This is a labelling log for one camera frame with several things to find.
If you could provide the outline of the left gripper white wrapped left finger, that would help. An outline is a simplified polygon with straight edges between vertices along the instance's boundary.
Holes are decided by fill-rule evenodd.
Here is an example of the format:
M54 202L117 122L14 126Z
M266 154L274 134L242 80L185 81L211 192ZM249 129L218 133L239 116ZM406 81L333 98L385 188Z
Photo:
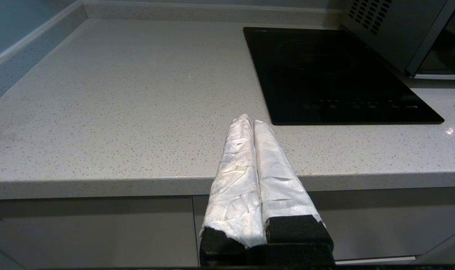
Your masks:
M229 125L200 231L202 266L244 263L245 251L265 244L253 126L247 114Z

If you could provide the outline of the left gripper white wrapped right finger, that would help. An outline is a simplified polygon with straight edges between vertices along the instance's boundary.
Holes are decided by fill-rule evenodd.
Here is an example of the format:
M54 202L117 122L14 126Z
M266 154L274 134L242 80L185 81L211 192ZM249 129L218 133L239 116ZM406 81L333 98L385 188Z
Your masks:
M261 196L261 244L332 245L318 210L267 123L255 121L254 144Z

